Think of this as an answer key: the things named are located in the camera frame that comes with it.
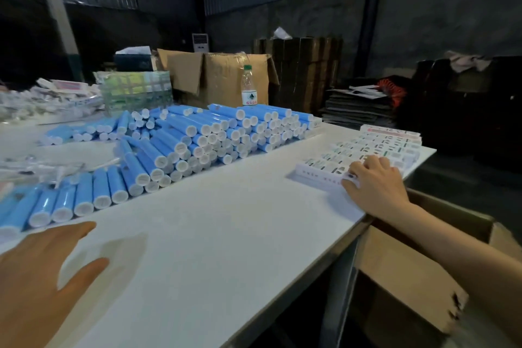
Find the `clear wrapped green white pack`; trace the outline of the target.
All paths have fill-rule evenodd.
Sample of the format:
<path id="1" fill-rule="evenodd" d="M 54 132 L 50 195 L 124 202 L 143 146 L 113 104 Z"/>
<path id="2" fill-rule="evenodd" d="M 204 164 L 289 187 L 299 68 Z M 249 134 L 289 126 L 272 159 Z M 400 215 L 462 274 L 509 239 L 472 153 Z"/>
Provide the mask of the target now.
<path id="1" fill-rule="evenodd" d="M 165 108 L 173 104 L 170 75 L 167 71 L 94 72 L 107 117 L 144 108 Z"/>

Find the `pile of blue tubes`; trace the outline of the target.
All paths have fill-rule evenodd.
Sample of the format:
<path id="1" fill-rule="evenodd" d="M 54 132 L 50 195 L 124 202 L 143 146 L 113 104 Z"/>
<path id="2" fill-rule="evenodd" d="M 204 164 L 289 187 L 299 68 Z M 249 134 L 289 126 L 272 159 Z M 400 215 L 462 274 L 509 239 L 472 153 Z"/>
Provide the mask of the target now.
<path id="1" fill-rule="evenodd" d="M 0 245 L 26 231 L 42 230 L 90 216 L 150 194 L 216 164 L 229 165 L 316 136 L 323 120 L 270 105 L 206 109 L 187 105 L 122 112 L 82 125 L 60 125 L 36 141 L 42 147 L 113 142 L 117 165 L 98 168 L 54 188 L 16 187 L 0 199 Z"/>

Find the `row of small white boxes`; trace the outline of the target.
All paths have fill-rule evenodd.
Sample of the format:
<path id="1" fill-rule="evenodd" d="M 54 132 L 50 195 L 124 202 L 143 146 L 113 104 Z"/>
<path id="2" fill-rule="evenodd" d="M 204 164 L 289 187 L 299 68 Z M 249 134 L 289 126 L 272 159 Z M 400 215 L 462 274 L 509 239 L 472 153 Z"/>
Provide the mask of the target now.
<path id="1" fill-rule="evenodd" d="M 403 176 L 419 160 L 421 147 L 419 133 L 362 125 L 356 138 L 334 142 L 326 152 L 297 163 L 295 174 L 323 185 L 340 186 L 347 180 L 359 187 L 349 170 L 353 162 L 363 164 L 371 155 L 384 157 Z"/>

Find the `stack of brown cardboard sheets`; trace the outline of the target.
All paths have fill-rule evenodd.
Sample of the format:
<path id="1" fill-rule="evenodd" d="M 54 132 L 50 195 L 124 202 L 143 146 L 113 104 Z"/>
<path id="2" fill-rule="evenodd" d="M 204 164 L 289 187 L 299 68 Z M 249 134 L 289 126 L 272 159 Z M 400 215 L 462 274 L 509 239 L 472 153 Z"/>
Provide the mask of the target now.
<path id="1" fill-rule="evenodd" d="M 268 104 L 317 114 L 337 82 L 343 43 L 341 37 L 254 40 L 253 53 L 269 56 Z"/>

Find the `clear plastic water bottle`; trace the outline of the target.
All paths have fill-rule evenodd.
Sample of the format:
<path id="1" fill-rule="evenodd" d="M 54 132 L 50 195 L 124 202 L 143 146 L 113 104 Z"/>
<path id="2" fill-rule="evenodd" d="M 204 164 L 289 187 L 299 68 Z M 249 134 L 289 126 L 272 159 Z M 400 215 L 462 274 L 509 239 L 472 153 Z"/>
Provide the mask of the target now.
<path id="1" fill-rule="evenodd" d="M 246 64 L 243 66 L 243 74 L 241 78 L 241 100 L 243 106 L 255 106 L 258 104 L 258 94 L 254 83 L 252 66 Z"/>

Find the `person's right forearm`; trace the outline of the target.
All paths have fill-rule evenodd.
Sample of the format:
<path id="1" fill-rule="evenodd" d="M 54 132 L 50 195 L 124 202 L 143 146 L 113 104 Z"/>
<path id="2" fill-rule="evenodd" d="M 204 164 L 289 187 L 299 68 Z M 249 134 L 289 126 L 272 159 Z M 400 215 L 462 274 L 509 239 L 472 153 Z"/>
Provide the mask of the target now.
<path id="1" fill-rule="evenodd" d="M 371 214 L 419 245 L 522 348 L 522 263 L 404 202 Z"/>

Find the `person's left hand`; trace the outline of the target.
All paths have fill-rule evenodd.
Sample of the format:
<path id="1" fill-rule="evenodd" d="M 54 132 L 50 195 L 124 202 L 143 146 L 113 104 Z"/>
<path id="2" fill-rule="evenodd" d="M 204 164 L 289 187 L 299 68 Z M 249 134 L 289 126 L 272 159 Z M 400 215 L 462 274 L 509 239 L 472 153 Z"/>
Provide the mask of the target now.
<path id="1" fill-rule="evenodd" d="M 96 225 L 52 227 L 0 254 L 0 348 L 45 348 L 55 336 L 79 301 L 57 297 L 62 265 Z"/>

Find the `white standing air conditioner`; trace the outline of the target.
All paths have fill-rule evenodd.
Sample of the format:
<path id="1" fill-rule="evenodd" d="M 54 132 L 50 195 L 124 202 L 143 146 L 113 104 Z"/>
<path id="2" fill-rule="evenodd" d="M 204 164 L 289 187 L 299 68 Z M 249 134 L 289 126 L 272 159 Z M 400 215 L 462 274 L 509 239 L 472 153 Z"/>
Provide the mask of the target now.
<path id="1" fill-rule="evenodd" d="M 192 33 L 194 53 L 207 54 L 210 52 L 209 37 L 206 33 Z"/>

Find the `beige crumpled cloth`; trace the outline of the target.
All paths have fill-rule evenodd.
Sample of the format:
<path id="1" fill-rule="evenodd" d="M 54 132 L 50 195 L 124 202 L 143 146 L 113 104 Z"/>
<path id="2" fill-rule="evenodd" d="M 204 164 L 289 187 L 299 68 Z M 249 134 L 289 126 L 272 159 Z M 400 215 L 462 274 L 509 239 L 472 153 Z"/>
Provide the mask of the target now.
<path id="1" fill-rule="evenodd" d="M 467 70 L 483 72 L 492 62 L 492 60 L 488 60 L 482 55 L 461 54 L 452 50 L 446 51 L 444 57 L 449 60 L 451 69 L 459 74 Z"/>

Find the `large open cardboard box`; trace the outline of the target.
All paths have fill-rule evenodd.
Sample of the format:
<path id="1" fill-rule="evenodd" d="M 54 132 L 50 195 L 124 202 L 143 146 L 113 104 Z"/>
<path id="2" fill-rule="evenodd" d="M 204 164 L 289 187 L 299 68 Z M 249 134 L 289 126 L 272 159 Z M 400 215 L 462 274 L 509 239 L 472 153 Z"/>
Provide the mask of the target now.
<path id="1" fill-rule="evenodd" d="M 268 104 L 277 92 L 279 79 L 269 54 L 184 52 L 157 49 L 163 70 L 169 72 L 174 100 L 206 108 L 216 103 L 242 106 L 243 68 L 252 67 L 253 82 L 260 104 Z"/>

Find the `pile of white packets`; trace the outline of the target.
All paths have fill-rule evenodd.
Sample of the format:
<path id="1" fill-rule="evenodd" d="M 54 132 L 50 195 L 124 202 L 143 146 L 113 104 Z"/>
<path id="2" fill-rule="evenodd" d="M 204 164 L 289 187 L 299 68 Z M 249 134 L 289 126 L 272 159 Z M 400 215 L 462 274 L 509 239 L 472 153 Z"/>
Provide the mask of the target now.
<path id="1" fill-rule="evenodd" d="M 74 122 L 104 109 L 96 84 L 39 78 L 29 89 L 15 90 L 0 81 L 0 124 Z"/>

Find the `clear plastic bags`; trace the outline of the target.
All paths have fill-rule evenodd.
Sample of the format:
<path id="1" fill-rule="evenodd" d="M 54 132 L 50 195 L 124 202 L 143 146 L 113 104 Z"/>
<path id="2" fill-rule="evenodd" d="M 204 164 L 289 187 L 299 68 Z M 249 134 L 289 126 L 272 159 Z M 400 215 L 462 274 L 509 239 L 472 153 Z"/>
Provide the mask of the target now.
<path id="1" fill-rule="evenodd" d="M 57 188 L 67 178 L 72 178 L 75 184 L 81 173 L 117 165 L 120 160 L 117 157 L 89 166 L 81 161 L 39 160 L 31 155 L 23 159 L 0 159 L 0 199 L 12 193 L 16 187 L 23 185 L 47 184 Z"/>

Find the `dark box with white paper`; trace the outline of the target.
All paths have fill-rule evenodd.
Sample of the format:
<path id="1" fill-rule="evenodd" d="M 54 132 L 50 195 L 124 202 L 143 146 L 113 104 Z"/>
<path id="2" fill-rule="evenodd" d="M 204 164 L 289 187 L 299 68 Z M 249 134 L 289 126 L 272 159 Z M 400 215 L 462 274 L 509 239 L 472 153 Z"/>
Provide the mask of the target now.
<path id="1" fill-rule="evenodd" d="M 156 55 L 150 46 L 127 47 L 113 55 L 115 67 L 120 72 L 157 71 Z"/>

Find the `person's right hand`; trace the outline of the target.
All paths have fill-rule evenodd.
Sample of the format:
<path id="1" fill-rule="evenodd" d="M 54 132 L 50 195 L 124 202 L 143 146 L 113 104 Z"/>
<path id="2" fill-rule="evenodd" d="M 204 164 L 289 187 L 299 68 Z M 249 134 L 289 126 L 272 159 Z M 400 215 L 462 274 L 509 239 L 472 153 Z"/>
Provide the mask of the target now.
<path id="1" fill-rule="evenodd" d="M 399 170 L 385 157 L 371 155 L 355 161 L 349 172 L 361 182 L 360 197 L 350 197 L 365 213 L 393 224 L 403 219 L 410 202 Z"/>

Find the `stack of dark flat sheets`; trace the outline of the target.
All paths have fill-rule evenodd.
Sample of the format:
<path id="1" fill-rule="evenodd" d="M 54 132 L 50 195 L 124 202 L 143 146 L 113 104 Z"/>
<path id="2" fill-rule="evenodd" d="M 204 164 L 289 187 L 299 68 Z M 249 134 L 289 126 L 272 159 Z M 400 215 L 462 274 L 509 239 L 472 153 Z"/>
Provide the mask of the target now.
<path id="1" fill-rule="evenodd" d="M 318 112 L 323 122 L 346 128 L 397 127 L 393 99 L 373 85 L 329 89 Z"/>

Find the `torn open cardboard box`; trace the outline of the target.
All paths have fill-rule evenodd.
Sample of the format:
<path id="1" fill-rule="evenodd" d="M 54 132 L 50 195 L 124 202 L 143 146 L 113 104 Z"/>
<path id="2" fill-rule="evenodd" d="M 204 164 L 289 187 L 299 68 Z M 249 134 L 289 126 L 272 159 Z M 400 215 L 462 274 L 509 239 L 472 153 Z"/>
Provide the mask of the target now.
<path id="1" fill-rule="evenodd" d="M 350 316 L 375 348 L 522 348 L 418 245 L 375 220 Z"/>

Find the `dark stacked crates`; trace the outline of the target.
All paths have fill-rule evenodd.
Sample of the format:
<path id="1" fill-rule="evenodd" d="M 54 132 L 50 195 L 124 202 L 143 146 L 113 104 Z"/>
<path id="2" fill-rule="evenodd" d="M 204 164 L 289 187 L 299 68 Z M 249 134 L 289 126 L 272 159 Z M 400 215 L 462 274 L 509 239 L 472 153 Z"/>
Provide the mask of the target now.
<path id="1" fill-rule="evenodd" d="M 397 127 L 427 147 L 522 173 L 522 55 L 457 73 L 449 59 L 417 63 L 398 107 Z"/>

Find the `metal table leg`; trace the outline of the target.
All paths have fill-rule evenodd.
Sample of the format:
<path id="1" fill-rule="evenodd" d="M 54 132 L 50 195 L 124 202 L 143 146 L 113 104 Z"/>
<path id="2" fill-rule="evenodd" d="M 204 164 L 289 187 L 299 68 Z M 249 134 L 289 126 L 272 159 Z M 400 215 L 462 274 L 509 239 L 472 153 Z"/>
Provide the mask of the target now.
<path id="1" fill-rule="evenodd" d="M 319 334 L 318 348 L 340 348 L 358 269 L 356 255 L 358 236 L 336 259 L 331 273 L 327 299 Z"/>

